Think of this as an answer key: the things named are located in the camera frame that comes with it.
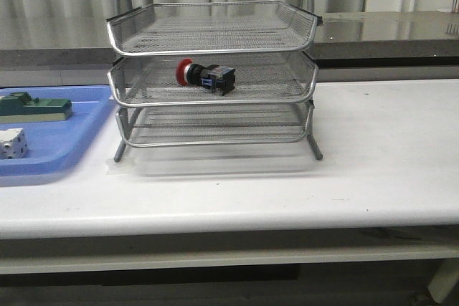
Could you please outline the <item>red emergency stop button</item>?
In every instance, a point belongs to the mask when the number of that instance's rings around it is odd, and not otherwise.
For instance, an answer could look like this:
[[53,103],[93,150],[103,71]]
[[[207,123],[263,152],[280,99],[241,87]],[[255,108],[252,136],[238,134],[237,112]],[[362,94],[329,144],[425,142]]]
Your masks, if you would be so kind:
[[204,67],[185,58],[177,65],[176,81],[182,86],[201,86],[210,92],[219,90],[221,95],[226,95],[235,88],[235,68],[218,64]]

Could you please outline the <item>silver mesh tray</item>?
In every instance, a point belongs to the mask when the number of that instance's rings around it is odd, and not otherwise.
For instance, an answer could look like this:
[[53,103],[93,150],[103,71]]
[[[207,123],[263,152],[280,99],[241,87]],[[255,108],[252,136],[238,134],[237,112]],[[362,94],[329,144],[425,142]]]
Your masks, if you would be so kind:
[[150,4],[107,20],[126,57],[289,52],[309,48],[322,18],[282,1]]
[[297,142],[311,133],[313,105],[169,105],[120,108],[124,143],[134,148]]
[[193,54],[193,62],[235,69],[235,88],[226,95],[200,86],[181,86],[181,55],[121,59],[108,72],[114,99],[125,107],[193,104],[302,102],[312,97],[317,66],[302,52]]

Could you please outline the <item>blue plastic tray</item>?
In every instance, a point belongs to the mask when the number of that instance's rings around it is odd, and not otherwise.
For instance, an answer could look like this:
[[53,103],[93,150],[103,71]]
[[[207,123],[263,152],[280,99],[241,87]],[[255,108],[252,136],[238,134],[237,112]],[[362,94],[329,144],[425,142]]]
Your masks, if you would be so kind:
[[2,177],[48,174],[74,166],[115,105],[105,85],[3,88],[1,95],[21,91],[32,97],[69,99],[72,114],[63,121],[2,124],[2,130],[23,128],[29,147],[25,157],[1,161]]

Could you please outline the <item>dark back counter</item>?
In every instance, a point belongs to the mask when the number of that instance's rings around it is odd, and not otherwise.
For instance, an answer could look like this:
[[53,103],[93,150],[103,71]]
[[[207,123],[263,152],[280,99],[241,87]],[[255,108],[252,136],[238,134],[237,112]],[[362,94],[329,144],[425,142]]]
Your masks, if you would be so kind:
[[[1,66],[105,65],[115,60],[102,17],[1,20]],[[307,51],[320,67],[458,64],[458,15],[440,11],[323,15]]]

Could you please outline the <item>green terminal block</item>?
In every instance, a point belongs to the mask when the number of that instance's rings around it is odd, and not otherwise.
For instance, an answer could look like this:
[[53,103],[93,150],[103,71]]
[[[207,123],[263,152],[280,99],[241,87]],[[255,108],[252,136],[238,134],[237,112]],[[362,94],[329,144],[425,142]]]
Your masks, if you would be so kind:
[[1,96],[1,123],[61,121],[72,114],[71,100],[33,98],[28,92]]

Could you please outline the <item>white grey metal block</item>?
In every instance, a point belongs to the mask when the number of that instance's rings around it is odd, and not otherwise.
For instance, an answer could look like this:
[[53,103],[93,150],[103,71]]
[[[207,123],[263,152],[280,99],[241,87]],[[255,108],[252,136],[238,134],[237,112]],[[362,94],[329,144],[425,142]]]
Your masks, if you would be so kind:
[[1,130],[1,159],[24,158],[28,150],[23,128]]

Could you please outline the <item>white table leg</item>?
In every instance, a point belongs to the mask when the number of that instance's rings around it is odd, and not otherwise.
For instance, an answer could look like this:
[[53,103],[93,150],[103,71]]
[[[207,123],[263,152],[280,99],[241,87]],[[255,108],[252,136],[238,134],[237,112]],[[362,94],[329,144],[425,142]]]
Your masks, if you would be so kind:
[[442,303],[458,283],[458,276],[458,258],[445,259],[427,286],[432,300]]

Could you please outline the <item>grey metal rack frame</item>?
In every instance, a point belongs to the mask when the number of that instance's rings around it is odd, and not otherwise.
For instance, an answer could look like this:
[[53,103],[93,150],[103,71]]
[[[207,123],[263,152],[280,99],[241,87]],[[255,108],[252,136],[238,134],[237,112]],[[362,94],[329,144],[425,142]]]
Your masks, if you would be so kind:
[[[191,54],[190,55],[185,55],[183,56],[183,59],[185,58],[190,58],[191,59]],[[113,67],[121,60],[122,58],[118,59]],[[307,102],[309,101],[312,105],[313,105],[313,95],[310,99],[308,100],[304,100],[302,102]],[[204,104],[204,105],[264,105],[264,104],[280,104],[280,103],[255,103],[255,104]],[[159,106],[148,106],[148,107],[164,107],[164,106],[168,106],[168,105],[159,105]],[[120,108],[138,108],[138,107],[125,107],[125,106],[122,106],[122,105],[119,105],[119,109]],[[312,117],[311,117],[311,133],[308,134],[306,137],[302,138],[302,139],[306,139],[309,144],[310,144],[310,147],[311,147],[311,150],[313,151],[313,154],[314,156],[317,158],[317,159],[321,159],[322,157],[322,154],[321,154],[321,151],[313,137],[313,134],[312,134],[312,125],[313,125],[313,114],[312,114]],[[128,147],[129,145],[127,145],[126,143],[124,143],[123,139],[121,138],[121,142],[120,142],[120,145],[118,146],[118,149],[116,151],[116,154],[115,154],[115,161],[120,161],[121,158],[123,157],[123,154],[124,154],[124,150],[126,147]]]

